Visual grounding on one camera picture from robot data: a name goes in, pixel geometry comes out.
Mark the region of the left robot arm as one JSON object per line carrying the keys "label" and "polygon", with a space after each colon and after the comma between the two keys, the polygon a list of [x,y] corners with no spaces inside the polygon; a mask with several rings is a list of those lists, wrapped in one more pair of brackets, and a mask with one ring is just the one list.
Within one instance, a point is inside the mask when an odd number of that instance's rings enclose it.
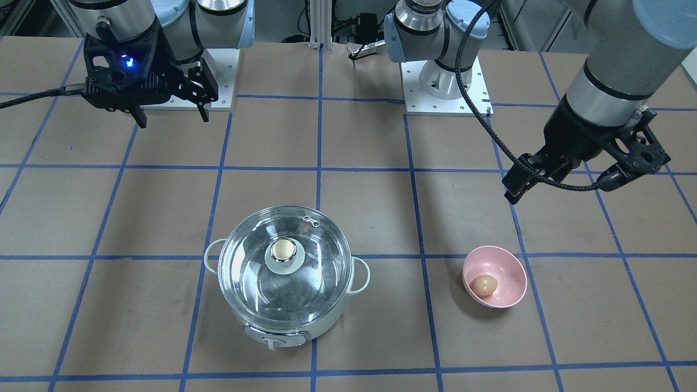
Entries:
{"label": "left robot arm", "polygon": [[543,128],[545,144],[514,158],[466,92],[465,77],[488,32],[486,10],[471,1],[399,1],[383,23],[397,63],[425,60],[440,99],[464,99],[513,160],[502,182],[511,204],[538,183],[605,192],[670,161],[649,127],[645,102],[695,48],[694,1],[567,1],[597,43]]}

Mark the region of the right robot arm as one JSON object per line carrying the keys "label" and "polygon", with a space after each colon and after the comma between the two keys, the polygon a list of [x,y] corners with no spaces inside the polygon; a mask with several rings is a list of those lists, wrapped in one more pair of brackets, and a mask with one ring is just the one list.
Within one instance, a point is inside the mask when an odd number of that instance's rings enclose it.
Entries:
{"label": "right robot arm", "polygon": [[211,49],[253,45],[252,1],[70,1],[85,30],[87,76],[80,95],[93,107],[129,114],[146,127],[143,107],[172,97],[194,104],[204,122],[219,83],[204,57]]}

